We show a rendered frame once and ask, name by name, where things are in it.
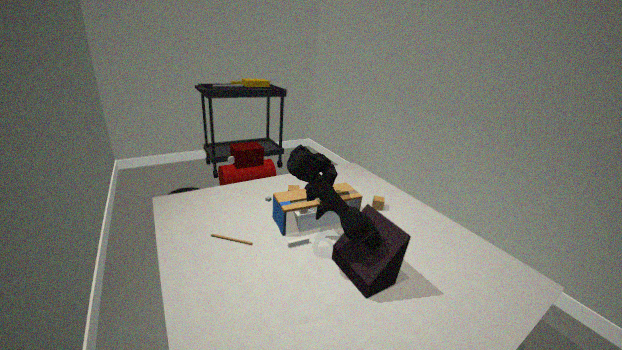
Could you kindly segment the small tan block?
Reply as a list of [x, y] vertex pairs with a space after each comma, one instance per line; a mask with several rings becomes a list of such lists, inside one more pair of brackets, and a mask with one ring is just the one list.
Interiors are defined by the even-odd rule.
[[384, 206], [384, 197], [374, 195], [372, 207], [378, 211], [382, 211], [383, 206]]

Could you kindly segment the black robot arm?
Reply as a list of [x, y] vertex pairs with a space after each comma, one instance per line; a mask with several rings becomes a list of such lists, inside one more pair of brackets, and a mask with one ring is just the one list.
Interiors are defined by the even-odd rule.
[[337, 213], [344, 234], [357, 247], [365, 243], [369, 251], [373, 252], [385, 241], [372, 220], [357, 207], [348, 206], [330, 186], [334, 184], [338, 174], [335, 166], [324, 154], [313, 154], [306, 146], [300, 144], [290, 153], [287, 169], [299, 180], [308, 182]]

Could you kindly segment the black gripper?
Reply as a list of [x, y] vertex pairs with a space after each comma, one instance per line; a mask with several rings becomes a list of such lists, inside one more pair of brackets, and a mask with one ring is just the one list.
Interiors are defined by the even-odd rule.
[[313, 201], [317, 197], [321, 200], [320, 205], [317, 207], [316, 220], [318, 220], [327, 211], [334, 211], [309, 183], [306, 184], [305, 189], [307, 201]]

